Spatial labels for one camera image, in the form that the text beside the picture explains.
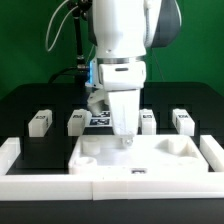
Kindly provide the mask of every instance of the black surface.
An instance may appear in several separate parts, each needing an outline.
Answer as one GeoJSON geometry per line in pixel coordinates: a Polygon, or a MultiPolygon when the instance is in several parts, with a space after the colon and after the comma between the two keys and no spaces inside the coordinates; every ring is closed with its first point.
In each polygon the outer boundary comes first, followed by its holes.
{"type": "MultiPolygon", "coordinates": [[[[0,101],[0,140],[21,137],[22,153],[9,174],[67,173],[76,138],[67,137],[74,109],[86,108],[87,94],[73,84],[20,86],[0,101]],[[44,138],[29,138],[27,124],[40,109],[53,110],[44,138]]],[[[141,108],[153,109],[159,134],[176,133],[174,108],[186,109],[196,123],[193,140],[212,134],[224,144],[224,98],[201,83],[148,83],[141,108]]],[[[96,129],[85,133],[96,134],[96,129]]],[[[110,128],[97,134],[111,134],[110,128]]],[[[223,199],[0,202],[0,223],[223,223],[223,199]]]]}

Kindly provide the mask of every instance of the small white block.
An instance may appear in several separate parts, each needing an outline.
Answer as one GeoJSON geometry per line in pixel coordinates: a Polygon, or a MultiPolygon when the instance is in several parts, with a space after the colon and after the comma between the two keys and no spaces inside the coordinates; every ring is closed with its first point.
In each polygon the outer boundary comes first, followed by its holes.
{"type": "Polygon", "coordinates": [[[156,135],[156,120],[152,110],[140,110],[140,127],[143,135],[156,135]]]}
{"type": "Polygon", "coordinates": [[[8,138],[0,147],[0,176],[5,175],[20,154],[19,138],[8,138]]]}
{"type": "Polygon", "coordinates": [[[195,123],[186,110],[173,110],[172,121],[179,134],[194,136],[195,123]]]}
{"type": "Polygon", "coordinates": [[[74,110],[68,121],[68,136],[80,136],[85,129],[86,110],[74,110]]]}
{"type": "Polygon", "coordinates": [[[44,137],[51,124],[52,124],[52,111],[39,110],[28,124],[29,136],[44,137]]]}
{"type": "Polygon", "coordinates": [[[200,150],[215,172],[224,172],[224,150],[211,135],[200,137],[200,150]]]}

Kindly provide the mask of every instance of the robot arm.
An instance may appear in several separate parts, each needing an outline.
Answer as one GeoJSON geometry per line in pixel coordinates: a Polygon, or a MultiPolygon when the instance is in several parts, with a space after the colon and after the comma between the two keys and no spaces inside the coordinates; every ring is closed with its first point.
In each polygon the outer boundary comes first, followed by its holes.
{"type": "Polygon", "coordinates": [[[147,47],[167,46],[176,37],[181,16],[176,0],[93,0],[90,40],[96,45],[94,86],[89,109],[106,96],[115,135],[131,144],[137,134],[140,89],[146,79],[147,47]]]}

